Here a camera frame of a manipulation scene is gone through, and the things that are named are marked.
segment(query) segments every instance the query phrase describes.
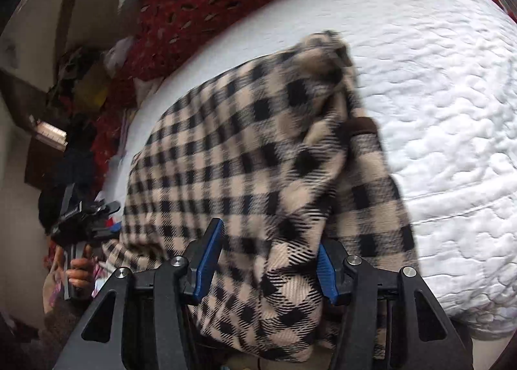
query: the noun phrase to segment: white quilted bedding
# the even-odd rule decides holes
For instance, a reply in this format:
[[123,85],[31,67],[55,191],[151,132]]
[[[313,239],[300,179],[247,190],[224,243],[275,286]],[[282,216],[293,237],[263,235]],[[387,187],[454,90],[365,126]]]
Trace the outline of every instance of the white quilted bedding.
[[190,88],[325,29],[350,43],[359,91],[404,196],[420,271],[478,336],[517,327],[517,26],[490,0],[277,0],[162,84],[105,185],[126,196],[131,158]]

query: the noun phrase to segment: white mattress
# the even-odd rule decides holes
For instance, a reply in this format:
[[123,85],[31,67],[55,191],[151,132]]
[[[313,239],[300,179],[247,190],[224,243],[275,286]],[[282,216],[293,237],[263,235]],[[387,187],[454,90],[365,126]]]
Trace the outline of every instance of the white mattress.
[[166,79],[105,185],[122,203],[131,159],[190,88],[325,29],[342,33],[405,199],[420,270],[478,335],[517,326],[517,26],[490,0],[276,0]]

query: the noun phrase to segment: plaid shirt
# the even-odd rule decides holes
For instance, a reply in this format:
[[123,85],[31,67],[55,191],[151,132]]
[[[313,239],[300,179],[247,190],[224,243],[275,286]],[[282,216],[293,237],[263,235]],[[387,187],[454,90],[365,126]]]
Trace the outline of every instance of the plaid shirt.
[[219,217],[218,268],[191,308],[201,334],[295,362],[316,341],[335,345],[339,324],[322,316],[315,274],[323,232],[374,266],[416,265],[405,208],[354,84],[345,43],[327,31],[192,89],[133,161],[109,261],[155,268]]

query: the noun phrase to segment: person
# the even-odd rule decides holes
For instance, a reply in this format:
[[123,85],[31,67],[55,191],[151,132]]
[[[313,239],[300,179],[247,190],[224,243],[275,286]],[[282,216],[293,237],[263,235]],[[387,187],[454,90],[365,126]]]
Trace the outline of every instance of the person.
[[[0,349],[0,361],[5,363],[3,368],[51,370],[77,322],[90,305],[95,283],[95,260],[92,258],[91,247],[86,246],[83,258],[71,261],[71,269],[68,271],[64,270],[64,261],[63,248],[58,246],[51,271],[43,285],[45,325],[38,331],[38,338],[28,343],[20,343],[8,330],[5,322],[0,322],[0,344],[9,346],[5,357],[3,349]],[[62,287],[65,275],[74,287],[81,288],[89,294],[86,300],[64,300]]]

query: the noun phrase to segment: quilted mattress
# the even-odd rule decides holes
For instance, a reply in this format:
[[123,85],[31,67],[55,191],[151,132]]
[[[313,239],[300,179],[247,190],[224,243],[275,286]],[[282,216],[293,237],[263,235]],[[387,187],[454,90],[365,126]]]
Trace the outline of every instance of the quilted mattress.
[[491,0],[276,0],[214,39],[146,100],[105,184],[190,88],[325,29],[342,33],[380,125],[426,282],[478,337],[517,327],[517,26]]

